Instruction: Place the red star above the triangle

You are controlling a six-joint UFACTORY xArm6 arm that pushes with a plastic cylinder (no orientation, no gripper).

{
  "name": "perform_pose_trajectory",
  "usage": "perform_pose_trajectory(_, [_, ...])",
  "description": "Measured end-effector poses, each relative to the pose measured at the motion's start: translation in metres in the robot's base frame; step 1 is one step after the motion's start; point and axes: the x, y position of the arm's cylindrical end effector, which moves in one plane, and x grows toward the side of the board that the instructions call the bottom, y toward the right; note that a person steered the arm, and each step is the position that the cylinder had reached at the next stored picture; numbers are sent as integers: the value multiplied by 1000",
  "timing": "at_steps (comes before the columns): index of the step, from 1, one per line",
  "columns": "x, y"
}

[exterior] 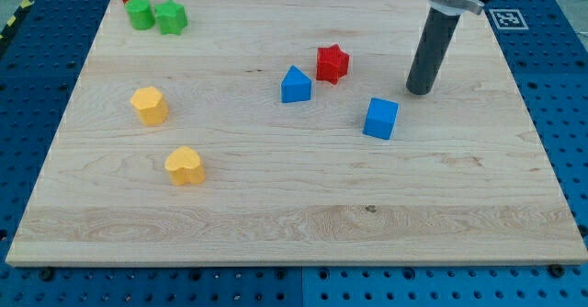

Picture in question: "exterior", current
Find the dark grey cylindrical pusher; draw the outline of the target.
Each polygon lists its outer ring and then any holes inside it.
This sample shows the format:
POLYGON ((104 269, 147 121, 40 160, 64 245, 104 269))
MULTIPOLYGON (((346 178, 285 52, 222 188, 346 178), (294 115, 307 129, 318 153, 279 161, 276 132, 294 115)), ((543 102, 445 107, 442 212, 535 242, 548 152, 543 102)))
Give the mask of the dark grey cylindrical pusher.
POLYGON ((436 80, 452 40, 460 15, 448 16, 430 8, 407 77, 407 89, 418 96, 427 95, 436 80))

